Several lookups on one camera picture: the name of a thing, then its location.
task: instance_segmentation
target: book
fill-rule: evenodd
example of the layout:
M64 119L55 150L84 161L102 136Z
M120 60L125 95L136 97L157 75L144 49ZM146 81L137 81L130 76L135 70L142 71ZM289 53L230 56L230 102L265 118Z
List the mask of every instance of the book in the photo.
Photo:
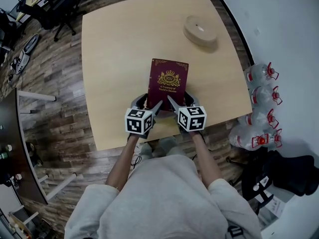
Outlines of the book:
M168 95L182 106L187 74L188 64L186 63L152 59L147 108L152 109L159 101L163 100L161 110L171 111Z

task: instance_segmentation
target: person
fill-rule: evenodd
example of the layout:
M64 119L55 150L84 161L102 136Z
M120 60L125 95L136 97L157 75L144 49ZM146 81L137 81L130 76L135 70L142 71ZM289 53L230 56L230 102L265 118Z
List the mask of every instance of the person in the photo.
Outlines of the person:
M174 137L159 140L165 157L152 158L145 143L142 161L129 175L139 139L132 134L105 185L85 189L66 224L65 238L261 239L248 202L222 179L201 135L190 135L202 180Z

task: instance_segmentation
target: plastic water bottle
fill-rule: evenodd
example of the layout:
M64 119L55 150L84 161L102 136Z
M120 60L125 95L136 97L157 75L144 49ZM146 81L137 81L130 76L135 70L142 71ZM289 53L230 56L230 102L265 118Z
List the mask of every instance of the plastic water bottle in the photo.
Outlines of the plastic water bottle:
M269 111L283 102L278 93L278 86L274 88L268 85L259 86L250 90L249 94L253 107L263 108L265 111Z
M276 80L279 76L279 73L274 68L271 68L271 62L268 65L253 65L247 68L244 74L249 89L270 84L272 79Z
M246 150L257 150L269 141L268 134L255 126L237 125L228 136L231 145Z
M263 147L267 147L268 151L270 150L276 150L277 148L280 148L283 146L281 142L281 132L282 129L278 130L268 130L267 134L269 136L269 141L267 144L263 145Z
M255 108L252 113L239 117L238 121L242 125L253 125L262 130L268 129L269 127L275 129L279 125L279 122L273 113L274 109L265 112L261 108Z

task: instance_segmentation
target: wooden floor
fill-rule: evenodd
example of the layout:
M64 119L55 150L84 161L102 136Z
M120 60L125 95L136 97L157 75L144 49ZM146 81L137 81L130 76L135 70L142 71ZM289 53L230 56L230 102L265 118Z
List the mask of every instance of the wooden floor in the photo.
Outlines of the wooden floor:
M123 0L84 0L80 4L80 9L90 12L119 1ZM247 68L248 57L233 22L219 0L212 0L212 3L226 25L243 69ZM55 95L57 101L22 100L23 108L36 111L35 114L23 116L25 137L36 146L44 162L42 167L36 168L36 173L39 177L48 174L49 179L43 183L46 192L73 172L76 172L78 177L52 199L49 205L28 199L22 201L32 212L39 211L40 216L49 221L61 236L85 187L93 183L103 184L122 150L96 150L83 86L82 18L78 17L71 24L77 34L72 36L70 30L64 27L59 36L60 40L53 42L57 28L43 30L39 22L32 19L26 26L26 35L16 43L15 52L8 56L8 61L11 62L35 33L40 34L41 39L31 55L28 66L21 77L15 76L12 86L19 90ZM7 68L7 63L0 68L1 83L7 74ZM238 149L232 148L228 142L227 136L233 123L234 120L205 130L206 143L226 180L237 178L241 168L228 164L225 158L231 156L237 160L245 159L245 156L239 153ZM195 155L189 137L183 138L179 135L177 139L189 157Z

